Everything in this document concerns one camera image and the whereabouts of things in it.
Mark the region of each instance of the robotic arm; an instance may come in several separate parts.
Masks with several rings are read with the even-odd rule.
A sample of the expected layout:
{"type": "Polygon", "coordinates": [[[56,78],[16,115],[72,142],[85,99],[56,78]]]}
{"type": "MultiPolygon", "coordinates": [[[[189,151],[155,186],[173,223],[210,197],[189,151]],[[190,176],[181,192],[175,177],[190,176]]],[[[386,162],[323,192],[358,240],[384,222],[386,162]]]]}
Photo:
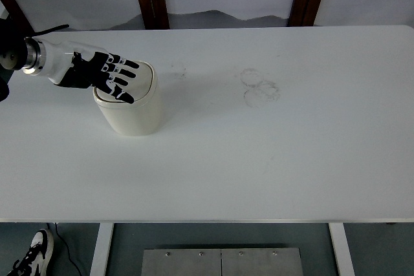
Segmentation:
{"type": "MultiPolygon", "coordinates": [[[[64,27],[67,25],[33,36],[64,27]]],[[[60,87],[86,89],[95,86],[118,100],[134,102],[134,98],[122,88],[128,85],[128,80],[136,77],[128,70],[139,68],[133,61],[82,43],[66,41],[54,45],[32,36],[22,36],[9,20],[0,20],[0,33],[3,34],[0,38],[0,65],[3,69],[23,69],[25,74],[47,77],[60,87]]],[[[1,80],[0,101],[7,96],[7,84],[1,80]]]]}

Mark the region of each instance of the circular stain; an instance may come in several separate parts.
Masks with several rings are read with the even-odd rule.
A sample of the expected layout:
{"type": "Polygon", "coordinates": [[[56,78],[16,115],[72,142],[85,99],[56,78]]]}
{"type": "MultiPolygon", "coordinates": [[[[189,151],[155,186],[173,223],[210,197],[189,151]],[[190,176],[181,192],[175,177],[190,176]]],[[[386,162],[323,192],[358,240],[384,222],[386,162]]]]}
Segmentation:
{"type": "Polygon", "coordinates": [[[240,79],[247,87],[256,87],[263,82],[263,75],[253,68],[247,68],[240,74],[240,79]]]}

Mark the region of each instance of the white metal table leg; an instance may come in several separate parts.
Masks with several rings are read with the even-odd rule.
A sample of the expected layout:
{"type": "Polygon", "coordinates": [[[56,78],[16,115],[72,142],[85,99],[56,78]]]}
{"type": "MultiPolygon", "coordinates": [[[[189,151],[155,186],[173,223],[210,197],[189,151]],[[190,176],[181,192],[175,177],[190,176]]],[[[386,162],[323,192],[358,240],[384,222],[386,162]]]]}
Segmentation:
{"type": "Polygon", "coordinates": [[[340,276],[355,276],[352,265],[351,254],[349,253],[348,241],[343,228],[343,223],[330,223],[332,244],[334,247],[336,265],[340,276]]]}
{"type": "Polygon", "coordinates": [[[91,276],[105,276],[113,229],[113,223],[101,223],[99,225],[91,267],[91,276]]]}

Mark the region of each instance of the black cable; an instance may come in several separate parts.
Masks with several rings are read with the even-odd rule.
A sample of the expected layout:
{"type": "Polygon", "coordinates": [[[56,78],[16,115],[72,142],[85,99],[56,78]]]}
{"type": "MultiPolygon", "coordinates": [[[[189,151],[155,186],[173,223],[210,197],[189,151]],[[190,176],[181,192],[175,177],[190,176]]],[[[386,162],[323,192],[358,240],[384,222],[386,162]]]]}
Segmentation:
{"type": "Polygon", "coordinates": [[[82,273],[80,272],[80,270],[79,270],[79,267],[75,264],[75,262],[73,262],[72,261],[72,259],[71,259],[71,252],[69,251],[69,246],[68,246],[68,244],[66,243],[66,241],[62,238],[62,236],[60,236],[59,235],[59,232],[58,232],[58,224],[57,223],[55,223],[54,224],[54,229],[56,230],[56,234],[57,234],[57,236],[62,240],[62,242],[66,245],[66,249],[67,249],[67,255],[68,255],[68,257],[69,257],[69,261],[73,264],[73,266],[78,270],[78,273],[79,273],[79,275],[80,276],[82,276],[82,273]]]}
{"type": "Polygon", "coordinates": [[[41,32],[34,32],[32,35],[30,35],[30,37],[49,34],[51,32],[55,32],[57,30],[61,30],[61,29],[68,28],[68,27],[69,27],[69,24],[59,25],[59,26],[56,26],[56,27],[52,27],[50,29],[42,30],[41,32]]]}

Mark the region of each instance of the white tabletop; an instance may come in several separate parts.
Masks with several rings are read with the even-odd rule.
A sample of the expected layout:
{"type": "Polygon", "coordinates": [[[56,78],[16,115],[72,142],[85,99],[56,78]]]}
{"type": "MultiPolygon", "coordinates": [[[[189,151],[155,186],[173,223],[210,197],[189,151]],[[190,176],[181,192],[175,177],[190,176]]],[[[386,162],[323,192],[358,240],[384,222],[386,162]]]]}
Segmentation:
{"type": "Polygon", "coordinates": [[[410,27],[60,32],[151,63],[166,117],[124,137],[92,90],[16,72],[0,220],[414,219],[410,27]]]}

